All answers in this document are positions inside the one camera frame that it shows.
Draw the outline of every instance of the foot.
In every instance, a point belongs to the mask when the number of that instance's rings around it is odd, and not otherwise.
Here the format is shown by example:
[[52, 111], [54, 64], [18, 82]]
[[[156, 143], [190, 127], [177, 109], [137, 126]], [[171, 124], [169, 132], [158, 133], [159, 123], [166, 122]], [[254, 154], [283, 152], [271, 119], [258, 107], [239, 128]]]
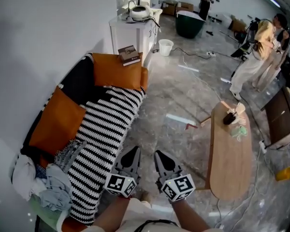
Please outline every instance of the foot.
[[238, 101], [240, 101], [242, 99], [242, 97], [240, 96], [239, 93], [233, 93], [231, 90], [230, 90], [230, 92], [234, 96], [234, 98], [236, 98]]
[[141, 195], [140, 201], [146, 201], [146, 202], [148, 202], [148, 203], [151, 204], [151, 198], [150, 198], [150, 194], [149, 194], [148, 191], [143, 191], [143, 192], [142, 192], [142, 195]]

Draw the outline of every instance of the gray tile floor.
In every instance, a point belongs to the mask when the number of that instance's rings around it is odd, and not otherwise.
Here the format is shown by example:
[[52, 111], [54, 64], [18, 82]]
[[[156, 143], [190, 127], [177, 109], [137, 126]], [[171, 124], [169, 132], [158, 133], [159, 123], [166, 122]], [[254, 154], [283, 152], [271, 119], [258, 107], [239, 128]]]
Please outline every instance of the gray tile floor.
[[[218, 23], [207, 22], [202, 33], [193, 40], [177, 35], [174, 17], [162, 16], [160, 24], [162, 32], [159, 33], [158, 40], [172, 40], [173, 49], [181, 47], [188, 53], [198, 53], [204, 58], [207, 58], [208, 50], [216, 52], [216, 57], [208, 60], [188, 56], [180, 50], [173, 51], [168, 57], [153, 54], [149, 64], [147, 98], [124, 142], [124, 148], [135, 145], [142, 148], [140, 188], [151, 193], [153, 205], [161, 215], [167, 213], [169, 218], [176, 220], [166, 197], [159, 194], [156, 188], [158, 174], [154, 167], [153, 153], [157, 149], [172, 153], [193, 176], [197, 187], [204, 184], [203, 176], [207, 171], [210, 146], [210, 123], [202, 128], [199, 123], [210, 115], [220, 99], [236, 103], [229, 92], [230, 84], [220, 78], [230, 79], [238, 66], [239, 61], [222, 55], [230, 55], [238, 44], [220, 32], [232, 35], [232, 32]], [[207, 30], [212, 31], [214, 36], [207, 34]], [[242, 97], [251, 105], [266, 143], [269, 143], [268, 125], [266, 114], [260, 109], [279, 89], [279, 82], [275, 80], [263, 93], [254, 91], [251, 83], [245, 84], [241, 92]], [[224, 231], [283, 231], [290, 220], [290, 180], [276, 182], [272, 172], [290, 166], [290, 145], [283, 151], [272, 150], [265, 156], [262, 153], [259, 155], [259, 140], [262, 137], [249, 107], [243, 103], [250, 118], [253, 145], [249, 190], [238, 200], [219, 201], [221, 217], [218, 199], [211, 191], [196, 191], [189, 196], [188, 201], [211, 226], [223, 224]], [[171, 119], [169, 115], [192, 120], [198, 128], [185, 130], [184, 122]]]

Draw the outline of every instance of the book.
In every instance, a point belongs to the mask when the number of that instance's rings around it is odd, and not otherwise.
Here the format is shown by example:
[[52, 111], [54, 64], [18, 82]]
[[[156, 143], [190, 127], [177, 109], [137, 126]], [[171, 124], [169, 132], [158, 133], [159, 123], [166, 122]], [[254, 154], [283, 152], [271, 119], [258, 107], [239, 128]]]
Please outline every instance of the book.
[[118, 50], [123, 66], [140, 62], [140, 56], [133, 45]]

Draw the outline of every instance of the black and white striped throw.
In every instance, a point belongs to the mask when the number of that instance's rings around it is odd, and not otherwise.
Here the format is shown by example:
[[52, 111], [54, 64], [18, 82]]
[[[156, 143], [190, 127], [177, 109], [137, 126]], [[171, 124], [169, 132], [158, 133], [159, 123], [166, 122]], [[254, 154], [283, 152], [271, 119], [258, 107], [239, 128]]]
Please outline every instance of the black and white striped throw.
[[73, 193], [70, 216], [88, 226], [94, 221], [106, 176], [145, 96], [143, 89], [105, 88], [105, 99], [81, 105], [86, 114], [76, 139], [87, 145], [68, 172]]

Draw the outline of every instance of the black skirt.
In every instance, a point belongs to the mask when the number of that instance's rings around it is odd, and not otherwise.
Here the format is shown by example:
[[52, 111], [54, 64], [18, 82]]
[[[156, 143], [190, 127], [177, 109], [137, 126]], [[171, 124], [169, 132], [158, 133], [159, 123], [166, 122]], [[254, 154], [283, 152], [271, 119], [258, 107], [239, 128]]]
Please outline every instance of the black skirt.
[[205, 1], [205, 0], [201, 0], [199, 16], [203, 20], [206, 20], [206, 17], [207, 17], [207, 14], [208, 14], [208, 10], [209, 10], [210, 5], [211, 5], [210, 2]]

